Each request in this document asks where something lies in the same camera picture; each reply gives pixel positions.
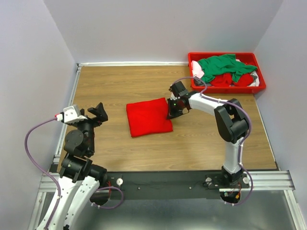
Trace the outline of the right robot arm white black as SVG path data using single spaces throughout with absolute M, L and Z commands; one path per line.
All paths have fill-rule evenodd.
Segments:
M 169 87 L 167 99 L 167 119 L 182 116 L 183 110 L 200 110 L 215 117 L 218 133 L 225 141 L 225 161 L 218 185 L 233 187 L 242 177 L 242 150 L 245 139 L 250 134 L 251 121 L 237 99 L 222 100 L 204 95 L 197 91 L 188 91 L 181 81 Z

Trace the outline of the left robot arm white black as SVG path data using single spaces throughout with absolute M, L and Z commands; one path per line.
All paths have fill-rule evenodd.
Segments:
M 93 164 L 90 157 L 95 152 L 94 129 L 107 121 L 108 115 L 102 103 L 87 111 L 92 118 L 76 105 L 59 114 L 60 121 L 74 129 L 65 136 L 66 155 L 56 179 L 57 189 L 39 230 L 71 230 L 95 190 L 106 185 L 107 170 Z

